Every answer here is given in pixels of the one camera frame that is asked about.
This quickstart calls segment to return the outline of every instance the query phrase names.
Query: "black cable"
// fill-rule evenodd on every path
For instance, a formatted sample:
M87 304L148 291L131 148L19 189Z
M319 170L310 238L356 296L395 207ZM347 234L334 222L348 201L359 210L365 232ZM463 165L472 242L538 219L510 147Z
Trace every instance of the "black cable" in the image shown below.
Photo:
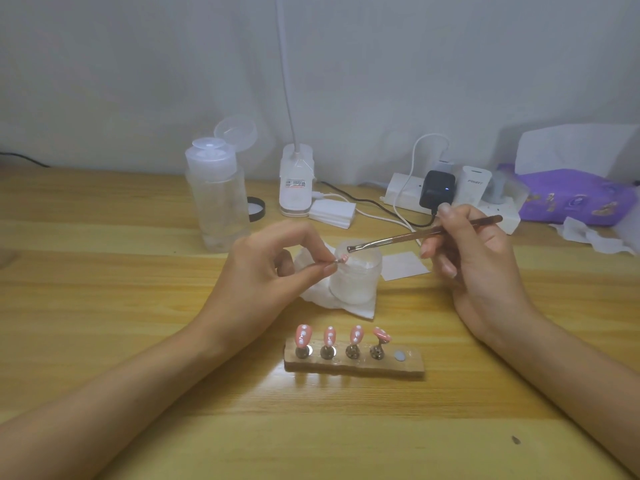
M31 157L28 157L27 155L21 155L20 153L12 153L12 152L0 152L0 155L5 155L8 157L18 157L18 158L24 158L25 160L30 161L31 163L35 163L36 165L40 165L41 167L44 168L51 168L49 165L46 165L44 163L40 163L37 160L34 160Z
M350 198L351 200L354 200L356 202L369 202L372 203L373 205L377 205L380 209L384 210L386 213L388 213L389 215L396 217L397 219L400 219L400 216L398 214L396 214L395 212L392 212L391 210L387 209L386 207L382 207L382 205L380 205L378 202L376 202L375 200L371 200L368 198L356 198L353 195L351 195L348 192L345 192L344 190L339 189L338 187L336 187L335 185L330 184L329 182L324 182L321 181L321 184L326 185L327 187L331 187L333 190L335 190L336 192L340 192L341 194L343 194L345 197ZM435 220L436 216L435 214L431 215L431 220L429 221L428 224L414 224L411 221L407 221L409 222L410 225L412 225L413 227L429 227L433 224L433 221Z

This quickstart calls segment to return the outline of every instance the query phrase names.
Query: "pink nail tip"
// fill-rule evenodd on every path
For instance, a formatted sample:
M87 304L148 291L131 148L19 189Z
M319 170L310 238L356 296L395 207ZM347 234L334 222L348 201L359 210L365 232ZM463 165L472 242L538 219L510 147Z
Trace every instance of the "pink nail tip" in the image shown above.
M391 335L379 327L373 327L373 335L382 340L383 342L391 342Z
M311 341L312 329L309 325L298 325L296 330L296 347L303 349L309 345Z
M359 344L362 341L363 335L364 332L362 331L362 326L356 325L351 329L351 334L349 335L350 343L354 345Z
M335 343L335 329L331 326L324 331L324 345L333 347Z

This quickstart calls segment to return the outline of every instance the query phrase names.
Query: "frosted glass jar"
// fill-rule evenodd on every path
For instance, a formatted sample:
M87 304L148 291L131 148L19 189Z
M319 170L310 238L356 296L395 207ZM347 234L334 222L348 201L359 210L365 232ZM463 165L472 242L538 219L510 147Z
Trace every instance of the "frosted glass jar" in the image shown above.
M335 257L347 255L349 259L338 265L338 271L329 278L332 295L349 305L361 305L376 296L378 278L382 272L382 254L377 248L348 254L347 246L364 244L360 239L341 242L335 249Z

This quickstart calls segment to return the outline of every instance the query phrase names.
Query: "white wall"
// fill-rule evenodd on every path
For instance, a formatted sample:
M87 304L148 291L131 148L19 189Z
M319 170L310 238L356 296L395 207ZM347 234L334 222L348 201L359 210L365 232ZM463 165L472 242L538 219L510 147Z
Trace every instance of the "white wall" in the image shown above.
M640 123L640 0L284 5L320 178L389 179L427 131L483 166L513 159L524 130ZM244 113L260 133L245 169L277 176L291 137L273 0L2 0L0 37L0 150L181 172L192 138ZM640 136L613 176L640 177L639 153Z

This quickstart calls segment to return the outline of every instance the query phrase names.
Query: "wooden nail holder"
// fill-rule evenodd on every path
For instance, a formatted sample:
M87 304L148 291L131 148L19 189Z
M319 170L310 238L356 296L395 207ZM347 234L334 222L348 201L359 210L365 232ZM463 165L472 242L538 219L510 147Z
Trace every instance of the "wooden nail holder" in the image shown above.
M307 358L300 359L296 355L296 344L293 338L287 339L284 346L284 368L286 371L300 372L324 372L326 374L366 374L374 376L402 376L402 377L422 377L424 375L424 364L422 356L417 349L407 347L393 342L382 345L385 356L376 360L371 356L369 349L374 345L371 343L361 343L360 357L350 359L345 354L348 342L336 342L334 347L336 354L332 359L320 357L320 349L324 346L322 340L309 342L313 352ZM400 351L404 354L404 361L397 360L394 354Z

